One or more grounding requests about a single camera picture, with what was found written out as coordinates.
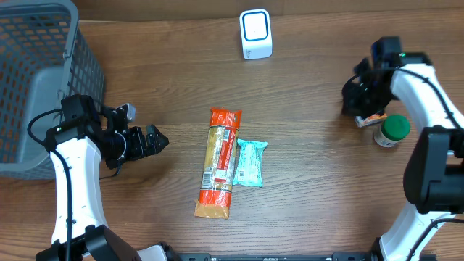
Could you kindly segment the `small orange snack box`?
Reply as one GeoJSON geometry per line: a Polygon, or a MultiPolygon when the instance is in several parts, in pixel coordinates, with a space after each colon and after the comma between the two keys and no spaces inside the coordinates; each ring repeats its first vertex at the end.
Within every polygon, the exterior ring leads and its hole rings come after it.
{"type": "Polygon", "coordinates": [[[361,116],[355,116],[355,123],[359,128],[363,128],[369,125],[381,123],[387,118],[387,114],[374,114],[369,117],[363,118],[361,116]]]}

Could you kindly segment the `green lid white jar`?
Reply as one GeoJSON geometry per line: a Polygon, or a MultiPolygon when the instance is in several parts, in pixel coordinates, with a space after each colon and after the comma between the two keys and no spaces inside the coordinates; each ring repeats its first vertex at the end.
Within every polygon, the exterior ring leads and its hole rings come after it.
{"type": "Polygon", "coordinates": [[[391,148],[410,133],[410,122],[403,115],[390,115],[373,132],[374,141],[382,147],[391,148]]]}

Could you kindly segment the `long red orange spaghetti pack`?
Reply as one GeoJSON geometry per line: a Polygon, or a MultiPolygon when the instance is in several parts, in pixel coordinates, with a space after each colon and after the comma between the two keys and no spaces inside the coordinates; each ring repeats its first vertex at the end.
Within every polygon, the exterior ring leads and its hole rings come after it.
{"type": "Polygon", "coordinates": [[[241,110],[211,109],[196,217],[229,218],[241,114],[241,110]]]}

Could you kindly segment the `teal orange snack packet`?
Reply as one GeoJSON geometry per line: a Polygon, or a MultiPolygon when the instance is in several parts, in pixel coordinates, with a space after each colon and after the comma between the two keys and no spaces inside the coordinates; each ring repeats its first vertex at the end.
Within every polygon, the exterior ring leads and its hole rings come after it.
{"type": "Polygon", "coordinates": [[[233,185],[263,187],[262,156],[268,143],[243,139],[239,139],[237,143],[240,152],[233,185]]]}

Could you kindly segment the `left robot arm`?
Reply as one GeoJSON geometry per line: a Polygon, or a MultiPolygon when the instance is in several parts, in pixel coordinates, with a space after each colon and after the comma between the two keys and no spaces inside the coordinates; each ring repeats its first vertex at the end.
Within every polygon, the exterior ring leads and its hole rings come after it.
{"type": "Polygon", "coordinates": [[[119,171],[125,162],[159,154],[168,138],[154,125],[129,128],[136,114],[131,104],[97,109],[90,96],[61,100],[64,120],[39,141],[52,160],[56,176],[57,218],[51,247],[37,260],[159,260],[179,256],[165,242],[136,250],[108,227],[104,215],[99,168],[105,162],[119,171]]]}

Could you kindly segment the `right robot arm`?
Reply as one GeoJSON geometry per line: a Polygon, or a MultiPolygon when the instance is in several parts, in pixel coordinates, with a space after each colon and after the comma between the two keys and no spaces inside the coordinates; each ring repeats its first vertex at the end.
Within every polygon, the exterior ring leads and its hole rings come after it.
{"type": "Polygon", "coordinates": [[[344,115],[369,117],[392,100],[402,102],[413,120],[418,141],[403,175],[407,203],[392,227],[359,260],[434,260],[423,248],[445,223],[461,223],[463,114],[440,86],[434,66],[423,52],[404,52],[397,36],[371,46],[341,91],[344,115]]]}

